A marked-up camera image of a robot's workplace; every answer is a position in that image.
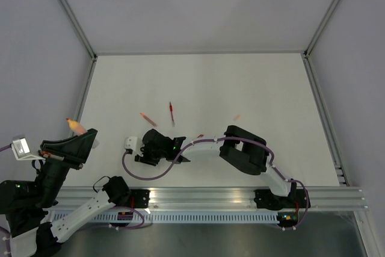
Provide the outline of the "orange highlighter pen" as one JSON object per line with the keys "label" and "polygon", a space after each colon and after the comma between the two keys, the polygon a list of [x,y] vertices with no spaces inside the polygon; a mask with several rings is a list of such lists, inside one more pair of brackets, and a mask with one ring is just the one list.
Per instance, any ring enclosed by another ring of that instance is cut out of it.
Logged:
{"label": "orange highlighter pen", "polygon": [[77,121],[66,118],[70,130],[77,136],[87,133],[88,131]]}

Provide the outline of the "red thin pen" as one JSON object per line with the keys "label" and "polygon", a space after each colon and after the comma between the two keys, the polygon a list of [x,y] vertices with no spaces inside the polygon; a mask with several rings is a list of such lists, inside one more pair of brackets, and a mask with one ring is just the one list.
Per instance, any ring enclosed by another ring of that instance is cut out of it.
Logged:
{"label": "red thin pen", "polygon": [[169,110],[170,110],[170,116],[171,116],[171,124],[172,124],[172,127],[175,127],[173,105],[172,105],[171,102],[169,102]]}

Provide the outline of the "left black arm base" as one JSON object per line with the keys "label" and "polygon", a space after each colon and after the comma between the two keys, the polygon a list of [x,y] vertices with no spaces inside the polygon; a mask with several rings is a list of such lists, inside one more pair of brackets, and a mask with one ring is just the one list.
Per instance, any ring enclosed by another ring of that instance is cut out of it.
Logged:
{"label": "left black arm base", "polygon": [[102,190],[108,195],[108,200],[115,206],[133,209],[148,208],[150,190],[131,189],[121,176],[113,176],[103,185]]}

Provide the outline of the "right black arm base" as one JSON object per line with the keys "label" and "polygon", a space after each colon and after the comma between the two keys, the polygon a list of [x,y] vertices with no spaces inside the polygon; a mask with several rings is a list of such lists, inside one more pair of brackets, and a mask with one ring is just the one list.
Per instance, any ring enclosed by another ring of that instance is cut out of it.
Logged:
{"label": "right black arm base", "polygon": [[258,209],[280,211],[283,209],[304,209],[307,197],[303,189],[290,192],[288,196],[276,196],[269,189],[254,191],[254,202]]}

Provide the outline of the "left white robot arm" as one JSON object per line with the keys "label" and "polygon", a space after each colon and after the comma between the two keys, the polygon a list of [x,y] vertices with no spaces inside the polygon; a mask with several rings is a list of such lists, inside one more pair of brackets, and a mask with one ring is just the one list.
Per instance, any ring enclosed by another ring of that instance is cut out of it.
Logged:
{"label": "left white robot arm", "polygon": [[48,209],[57,205],[57,196],[70,169],[79,170],[91,152],[97,130],[59,141],[43,141],[34,156],[23,136],[14,137],[11,149],[16,159],[40,163],[33,181],[1,182],[1,214],[10,228],[12,256],[53,256],[62,243],[98,214],[123,208],[131,200],[130,190],[120,176],[113,176],[88,202],[56,221],[47,221]]}

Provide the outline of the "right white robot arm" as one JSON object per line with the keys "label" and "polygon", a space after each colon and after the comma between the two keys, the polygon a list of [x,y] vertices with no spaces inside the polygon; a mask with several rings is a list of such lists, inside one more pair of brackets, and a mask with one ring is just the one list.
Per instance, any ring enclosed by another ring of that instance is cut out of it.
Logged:
{"label": "right white robot arm", "polygon": [[165,159],[171,165],[188,163],[200,156],[218,157],[241,173],[259,176],[266,189],[254,192],[259,209],[309,209],[309,193],[301,181],[285,177],[274,164],[274,153],[266,141],[235,125],[229,125],[219,137],[170,138],[155,129],[143,137],[128,137],[125,149],[138,163],[157,166]]}

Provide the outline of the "small orange pen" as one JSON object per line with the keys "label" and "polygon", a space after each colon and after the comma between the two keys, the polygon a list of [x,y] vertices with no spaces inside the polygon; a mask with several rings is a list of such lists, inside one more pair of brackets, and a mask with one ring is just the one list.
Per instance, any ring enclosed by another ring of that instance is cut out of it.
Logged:
{"label": "small orange pen", "polygon": [[141,117],[143,119],[145,119],[148,123],[150,123],[153,127],[157,127],[157,124],[151,119],[149,118],[147,115],[145,115],[144,113],[140,113]]}

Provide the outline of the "left aluminium frame post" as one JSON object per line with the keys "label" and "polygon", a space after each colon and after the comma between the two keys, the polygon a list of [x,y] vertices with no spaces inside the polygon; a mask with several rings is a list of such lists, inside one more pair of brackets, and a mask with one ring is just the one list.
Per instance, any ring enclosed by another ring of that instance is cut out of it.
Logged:
{"label": "left aluminium frame post", "polygon": [[97,58],[97,53],[95,53],[94,49],[92,48],[92,45],[88,37],[86,36],[84,30],[82,29],[82,26],[79,23],[79,20],[75,15],[75,12],[71,8],[70,3],[68,2],[68,0],[57,0],[57,1],[64,12],[64,15],[67,17],[68,21],[70,22],[70,25],[73,28],[77,38],[83,45],[84,49],[87,51],[88,56],[94,61]]}

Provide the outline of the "aluminium frame post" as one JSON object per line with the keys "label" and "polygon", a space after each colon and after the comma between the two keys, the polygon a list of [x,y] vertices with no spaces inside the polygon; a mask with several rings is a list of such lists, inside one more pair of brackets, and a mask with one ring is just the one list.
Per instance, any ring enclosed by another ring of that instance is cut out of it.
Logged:
{"label": "aluminium frame post", "polygon": [[87,51],[88,56],[94,61],[97,58],[97,53],[95,53],[94,49],[92,48],[92,45],[88,37],[86,36],[84,30],[82,29],[82,26],[79,23],[79,20],[75,15],[75,12],[71,8],[70,3],[68,2],[68,0],[57,0],[57,1],[64,12],[64,15],[67,17],[68,21],[70,22],[70,25],[73,28],[77,38],[83,45],[84,49]]}
{"label": "aluminium frame post", "polygon": [[331,0],[331,3],[328,5],[326,12],[324,13],[319,25],[317,26],[315,32],[313,33],[313,36],[310,39],[309,44],[306,46],[303,56],[304,58],[308,59],[315,49],[315,46],[319,42],[319,39],[321,38],[324,30],[326,29],[327,25],[331,21],[334,13],[336,12],[339,4],[342,2],[342,0]]}

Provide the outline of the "aluminium mounting rail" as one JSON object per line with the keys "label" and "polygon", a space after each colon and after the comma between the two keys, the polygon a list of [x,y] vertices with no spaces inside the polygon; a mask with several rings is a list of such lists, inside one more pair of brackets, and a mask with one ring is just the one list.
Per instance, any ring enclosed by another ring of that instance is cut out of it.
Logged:
{"label": "aluminium mounting rail", "polygon": [[[255,188],[201,187],[149,188],[148,208],[157,211],[255,211]],[[309,187],[311,211],[366,211],[368,204],[358,187]],[[54,206],[74,210],[95,192],[90,187],[64,187]]]}

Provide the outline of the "right aluminium frame post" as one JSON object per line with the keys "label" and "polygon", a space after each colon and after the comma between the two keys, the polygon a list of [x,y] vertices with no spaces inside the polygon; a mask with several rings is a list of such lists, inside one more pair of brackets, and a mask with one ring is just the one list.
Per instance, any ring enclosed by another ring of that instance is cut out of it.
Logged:
{"label": "right aluminium frame post", "polygon": [[326,12],[324,13],[319,25],[317,26],[315,32],[313,33],[313,36],[310,39],[309,44],[306,46],[303,56],[304,58],[308,59],[315,49],[315,46],[319,42],[319,39],[321,38],[324,30],[326,29],[327,25],[331,21],[334,13],[336,12],[339,4],[342,2],[342,0],[331,0],[331,3],[328,5]]}

